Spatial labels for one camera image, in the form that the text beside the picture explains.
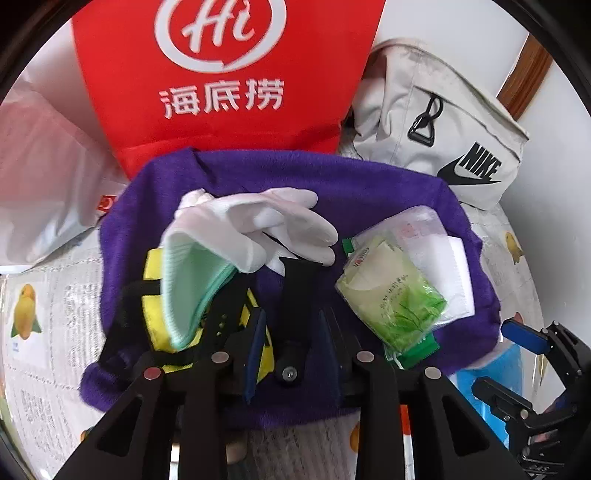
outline white nike bag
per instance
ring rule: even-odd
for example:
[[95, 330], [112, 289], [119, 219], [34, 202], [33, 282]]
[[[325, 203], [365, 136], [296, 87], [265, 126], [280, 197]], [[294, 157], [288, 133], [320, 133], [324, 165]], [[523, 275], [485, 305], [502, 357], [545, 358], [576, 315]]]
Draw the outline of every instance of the white nike bag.
[[108, 152], [17, 81], [0, 105], [0, 274], [95, 226], [126, 183]]
[[517, 176], [527, 133], [501, 103], [420, 40], [395, 39], [370, 57], [353, 100], [364, 160], [445, 180], [488, 210]]

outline white glove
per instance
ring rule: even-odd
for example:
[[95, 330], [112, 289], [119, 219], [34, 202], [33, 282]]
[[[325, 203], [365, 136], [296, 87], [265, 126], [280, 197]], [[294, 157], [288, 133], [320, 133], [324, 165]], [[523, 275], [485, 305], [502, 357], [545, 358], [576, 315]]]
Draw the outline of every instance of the white glove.
[[280, 257], [296, 258], [294, 254], [330, 266], [335, 262], [330, 247], [339, 236], [335, 227], [310, 210], [317, 201], [315, 192], [290, 187], [218, 199], [203, 189], [193, 190], [181, 199], [162, 246], [189, 237], [243, 273], [267, 265], [284, 275]]

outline green tag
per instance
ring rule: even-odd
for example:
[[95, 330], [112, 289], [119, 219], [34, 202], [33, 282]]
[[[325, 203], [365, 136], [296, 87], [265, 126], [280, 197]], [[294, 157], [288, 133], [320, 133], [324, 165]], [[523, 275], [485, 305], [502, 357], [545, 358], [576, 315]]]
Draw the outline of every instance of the green tag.
[[[408, 352], [400, 355], [398, 361], [404, 369], [409, 369], [414, 367], [421, 360], [425, 360], [437, 350], [439, 350], [439, 344], [435, 340], [435, 336], [432, 333], [429, 333]], [[393, 361], [396, 356], [394, 349], [384, 344], [384, 356], [388, 362]]]
[[345, 238], [343, 240], [343, 250], [345, 251], [345, 255], [347, 255], [347, 257], [355, 251], [355, 249], [353, 248], [352, 239]]

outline white plastic bag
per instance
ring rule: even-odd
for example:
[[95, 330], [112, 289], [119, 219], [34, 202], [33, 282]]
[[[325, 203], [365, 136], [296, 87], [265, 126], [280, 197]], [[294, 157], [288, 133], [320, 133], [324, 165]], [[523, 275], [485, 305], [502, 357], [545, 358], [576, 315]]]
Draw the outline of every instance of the white plastic bag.
[[0, 105], [0, 274], [96, 225], [125, 184], [109, 153], [19, 80]]
[[419, 205], [361, 232], [355, 249], [372, 237], [385, 236], [404, 251], [447, 301], [435, 327], [474, 315], [474, 296], [462, 239], [447, 236], [435, 210]]

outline hi logo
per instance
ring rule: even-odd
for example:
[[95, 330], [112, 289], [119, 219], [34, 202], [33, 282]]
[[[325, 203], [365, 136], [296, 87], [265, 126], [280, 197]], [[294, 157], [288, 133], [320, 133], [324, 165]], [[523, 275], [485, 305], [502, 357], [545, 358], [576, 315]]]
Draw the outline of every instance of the hi logo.
[[463, 157], [445, 165], [437, 176], [449, 185], [489, 185], [499, 183], [491, 180], [501, 166], [501, 161], [479, 143]]
[[[189, 39], [189, 49], [195, 55], [184, 53], [175, 45], [171, 33], [173, 14], [183, 2], [189, 0], [163, 0], [154, 21], [154, 35], [160, 50], [177, 65], [199, 73], [233, 72], [255, 63], [263, 58], [277, 44], [287, 20], [285, 0], [267, 0], [271, 7], [271, 20], [261, 39], [245, 54], [229, 62], [222, 60], [206, 60], [198, 58], [206, 32], [213, 27], [212, 43], [221, 47], [229, 41], [247, 42], [256, 35], [255, 28], [249, 27], [251, 5], [249, 0], [204, 0], [196, 15], [187, 19], [180, 29], [183, 37]], [[243, 8], [234, 14], [237, 3], [241, 1]], [[224, 2], [219, 13], [215, 14], [216, 4]]]

